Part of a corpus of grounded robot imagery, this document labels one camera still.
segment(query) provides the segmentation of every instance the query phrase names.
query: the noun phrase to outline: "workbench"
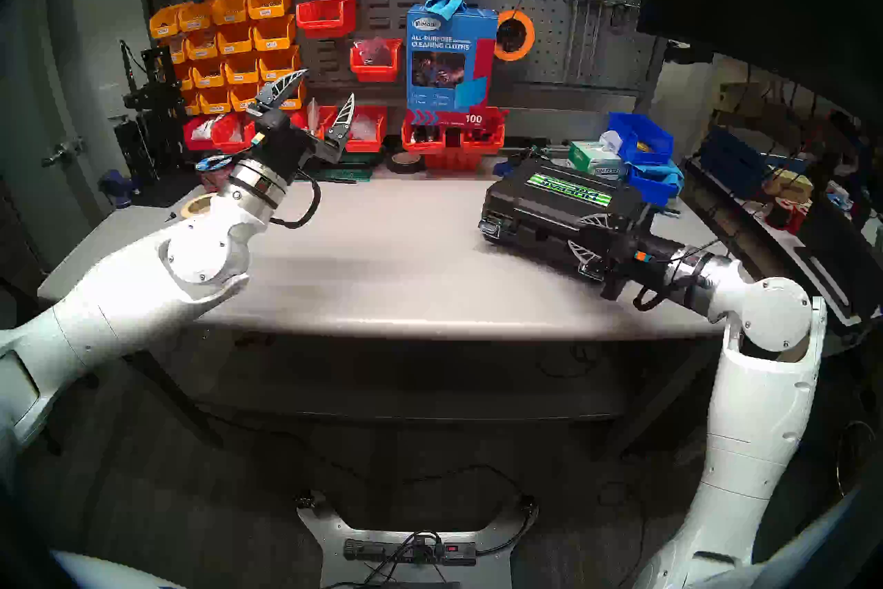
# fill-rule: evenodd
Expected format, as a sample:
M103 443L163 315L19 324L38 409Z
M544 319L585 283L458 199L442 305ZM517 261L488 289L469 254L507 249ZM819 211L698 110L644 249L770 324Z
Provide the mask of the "workbench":
M310 223L297 230L271 225L254 237L248 286L200 323L411 339L636 340L722 333L721 324L670 302L640 313L631 304L639 291L635 283L619 300L607 301L599 285L576 273L490 244L478 222L494 180L433 178L423 173L359 185L322 183ZM295 220L311 198L308 183L295 183L276 215ZM696 246L714 239L683 202L676 207L680 217L657 215L653 233ZM180 216L179 207L115 211L49 275L40 298L57 301L105 255L180 220L168 220L170 212ZM721 245L712 249L726 252Z

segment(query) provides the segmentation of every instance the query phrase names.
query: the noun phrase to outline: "green box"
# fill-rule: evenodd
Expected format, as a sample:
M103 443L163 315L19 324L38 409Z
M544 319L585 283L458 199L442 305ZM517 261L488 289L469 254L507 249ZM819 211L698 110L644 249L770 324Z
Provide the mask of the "green box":
M625 175L623 160L603 142L571 142L568 159L577 170L599 179L619 180Z

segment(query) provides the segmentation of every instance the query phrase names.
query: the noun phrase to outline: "yellow storage bin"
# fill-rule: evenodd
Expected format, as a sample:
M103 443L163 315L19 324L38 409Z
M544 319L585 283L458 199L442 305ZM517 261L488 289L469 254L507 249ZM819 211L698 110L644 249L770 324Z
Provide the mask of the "yellow storage bin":
M200 94L198 92L192 90L183 96L183 110L187 112L188 116L198 116L202 113Z
M258 61L260 79L277 80L300 68L300 47L278 52L265 52Z
M224 87L224 68L218 59L205 59L192 66L197 87Z
M230 93L225 87L200 90L200 109L203 114L226 114L230 111Z
M258 82L258 56L254 52L228 56L224 60L224 76L231 85Z
M184 63L187 61L187 55L183 52L183 41L185 40L183 33L172 35L170 38L160 40L161 45L168 45L171 52L172 63Z
M246 83L230 88L230 107L233 111L245 111L260 92L260 83Z
M178 28L184 32L201 31L212 24L211 2L182 4L178 10Z
M248 0L251 18L274 18L282 16L291 6L291 0Z
M258 21L252 28L254 48L261 52L268 52L272 49L288 49L294 44L294 34L297 30L294 14Z
M187 35L183 42L183 50L191 61L197 59L214 59L218 56L215 31L197 31Z
M304 82L301 81L298 86L298 96L285 100L279 108L284 109L285 111L297 111L299 108L304 106L304 101L306 100L306 86Z
M216 26L248 20L248 0L212 0L212 21Z
M178 10L182 4L172 4L170 7L160 9L150 17L150 34L159 38L168 38L178 32Z
M194 89L194 79L190 69L183 64L175 64L175 78L181 81L181 92Z
M233 55L252 51L252 26L231 24L217 30L218 54Z

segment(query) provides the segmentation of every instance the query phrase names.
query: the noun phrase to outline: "black tool case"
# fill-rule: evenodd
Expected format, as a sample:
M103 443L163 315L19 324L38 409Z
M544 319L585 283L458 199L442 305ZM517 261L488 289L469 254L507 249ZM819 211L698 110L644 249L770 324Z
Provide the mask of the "black tool case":
M489 241L599 281L615 234L632 229L646 209L631 185L528 159L487 189L479 229Z

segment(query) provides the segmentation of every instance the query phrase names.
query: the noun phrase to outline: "cardboard box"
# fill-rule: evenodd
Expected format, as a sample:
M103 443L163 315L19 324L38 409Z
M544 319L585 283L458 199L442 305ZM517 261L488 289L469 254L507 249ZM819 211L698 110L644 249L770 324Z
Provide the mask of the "cardboard box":
M616 152L605 149L603 142L571 142L568 159L573 168L606 180L625 175L625 164Z
M450 20L416 4L408 11L408 121L480 128L494 65L497 13L459 10Z

